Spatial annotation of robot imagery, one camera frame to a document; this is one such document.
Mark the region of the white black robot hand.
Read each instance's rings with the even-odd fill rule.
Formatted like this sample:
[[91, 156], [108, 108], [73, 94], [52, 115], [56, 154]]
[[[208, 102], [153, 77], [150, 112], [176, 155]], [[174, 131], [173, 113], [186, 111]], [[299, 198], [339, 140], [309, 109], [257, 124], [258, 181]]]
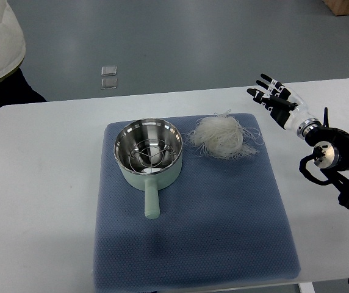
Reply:
[[253, 101], [264, 107], [272, 119], [283, 129], [291, 130], [298, 137], [304, 137], [304, 130], [310, 125], [320, 126], [320, 121], [309, 113], [308, 105], [292, 89], [276, 79], [261, 74], [258, 88], [246, 92]]

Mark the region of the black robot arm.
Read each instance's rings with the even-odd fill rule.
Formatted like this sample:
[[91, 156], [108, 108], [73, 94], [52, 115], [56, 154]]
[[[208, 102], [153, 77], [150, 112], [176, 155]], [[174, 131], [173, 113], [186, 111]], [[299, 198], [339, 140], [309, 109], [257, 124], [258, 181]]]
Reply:
[[339, 191], [339, 204], [349, 210], [349, 133], [329, 127], [325, 108], [323, 123], [310, 118], [299, 125], [297, 134], [313, 147], [300, 161], [299, 171], [319, 186], [332, 184]]

